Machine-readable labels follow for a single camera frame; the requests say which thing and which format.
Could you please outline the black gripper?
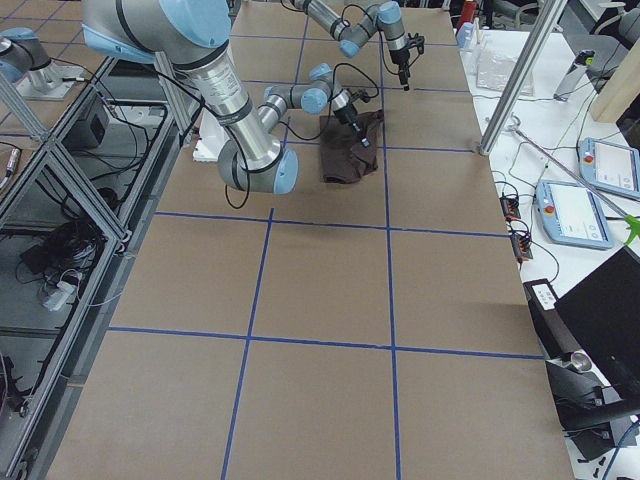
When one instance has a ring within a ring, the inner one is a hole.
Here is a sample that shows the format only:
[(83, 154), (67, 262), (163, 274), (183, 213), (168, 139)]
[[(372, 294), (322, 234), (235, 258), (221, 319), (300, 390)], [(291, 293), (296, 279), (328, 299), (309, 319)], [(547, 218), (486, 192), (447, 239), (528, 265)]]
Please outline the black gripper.
[(333, 113), (341, 124), (350, 126), (361, 145), (368, 148), (370, 142), (366, 135), (366, 129), (360, 125), (358, 111), (355, 107), (355, 102), (358, 100), (365, 103), (370, 101), (370, 95), (365, 89), (351, 91), (342, 88), (333, 98)]
[(396, 66), (398, 78), (404, 91), (410, 90), (410, 50), (415, 49), (417, 55), (423, 55), (425, 37), (419, 33), (404, 33), (389, 41), (389, 53), (392, 63)]

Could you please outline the neighbour robot arm base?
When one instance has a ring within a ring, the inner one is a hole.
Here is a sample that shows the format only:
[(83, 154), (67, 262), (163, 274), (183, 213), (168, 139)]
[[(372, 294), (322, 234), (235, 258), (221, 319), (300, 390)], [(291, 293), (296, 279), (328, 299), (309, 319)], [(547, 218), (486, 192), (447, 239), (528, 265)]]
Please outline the neighbour robot arm base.
[(1, 73), (26, 100), (62, 101), (76, 84), (90, 82), (82, 66), (57, 64), (27, 27), (1, 32)]

